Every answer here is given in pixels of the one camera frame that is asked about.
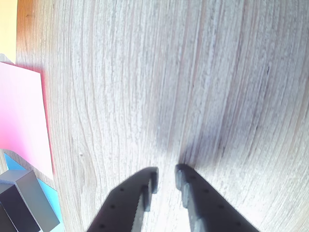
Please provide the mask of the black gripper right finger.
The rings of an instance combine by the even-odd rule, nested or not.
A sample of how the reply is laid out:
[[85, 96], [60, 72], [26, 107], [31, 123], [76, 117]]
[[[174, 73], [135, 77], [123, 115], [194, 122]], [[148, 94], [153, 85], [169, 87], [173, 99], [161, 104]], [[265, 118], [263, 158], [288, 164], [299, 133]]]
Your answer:
[[176, 165], [175, 179], [192, 232], [258, 231], [190, 166]]

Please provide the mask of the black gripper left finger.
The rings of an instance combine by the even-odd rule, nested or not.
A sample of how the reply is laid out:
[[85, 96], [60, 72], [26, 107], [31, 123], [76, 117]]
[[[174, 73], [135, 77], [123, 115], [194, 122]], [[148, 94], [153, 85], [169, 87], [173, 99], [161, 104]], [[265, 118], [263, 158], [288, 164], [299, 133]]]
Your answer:
[[157, 187], [157, 167], [147, 167], [130, 176], [109, 193], [88, 231], [140, 232]]

